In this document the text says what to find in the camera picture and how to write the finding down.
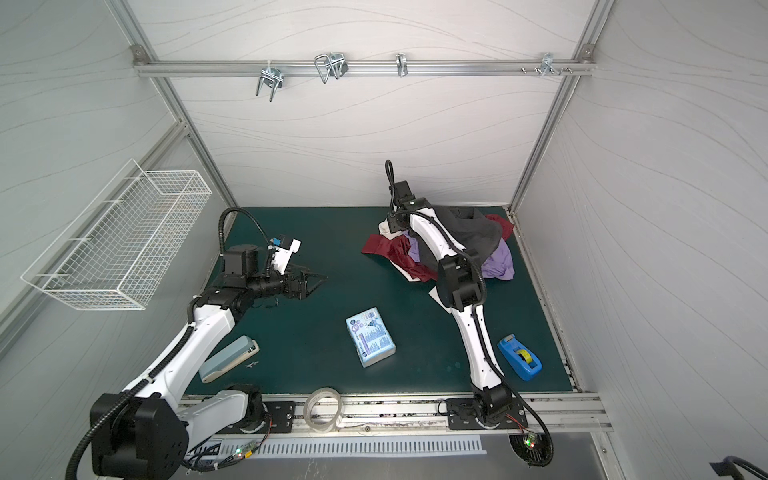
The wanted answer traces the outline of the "purple cloth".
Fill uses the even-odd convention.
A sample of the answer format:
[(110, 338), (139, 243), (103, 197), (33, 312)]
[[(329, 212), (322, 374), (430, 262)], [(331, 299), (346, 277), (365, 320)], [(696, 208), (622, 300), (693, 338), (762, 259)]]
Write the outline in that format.
[[(409, 241), (409, 257), (417, 264), (421, 264), (417, 239), (407, 233), (404, 236)], [(484, 261), (481, 271), (484, 279), (510, 281), (514, 278), (513, 258), (504, 238), (499, 241), (496, 250)]]

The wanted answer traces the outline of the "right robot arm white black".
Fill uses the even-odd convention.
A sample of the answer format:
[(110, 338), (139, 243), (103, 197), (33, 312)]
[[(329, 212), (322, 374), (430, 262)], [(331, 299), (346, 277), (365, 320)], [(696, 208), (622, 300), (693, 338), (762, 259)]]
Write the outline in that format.
[(416, 197), (406, 181), (395, 180), (390, 160), (384, 169), (390, 195), (387, 222), (397, 231), (415, 233), (437, 260), (437, 295), (454, 317), (467, 353), (476, 421), (494, 428), (517, 408), (518, 395), (492, 354), (483, 312), (487, 288), (476, 254), (448, 232), (426, 199)]

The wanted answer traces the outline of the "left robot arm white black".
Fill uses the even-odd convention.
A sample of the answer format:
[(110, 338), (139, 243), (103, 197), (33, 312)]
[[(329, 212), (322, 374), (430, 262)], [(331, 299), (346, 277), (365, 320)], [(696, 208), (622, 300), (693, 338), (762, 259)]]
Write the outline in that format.
[(238, 245), (220, 255), (216, 281), (186, 310), (186, 324), (152, 364), (118, 394), (104, 394), (90, 410), (90, 428), (65, 470), (78, 476), (89, 453), (96, 475), (124, 479), (168, 479), (190, 451), (222, 429), (259, 427), (269, 419), (258, 387), (235, 384), (187, 409), (180, 401), (216, 345), (261, 299), (283, 295), (305, 299), (312, 292), (309, 269), (292, 263), (301, 243), (269, 240), (265, 266), (258, 250)]

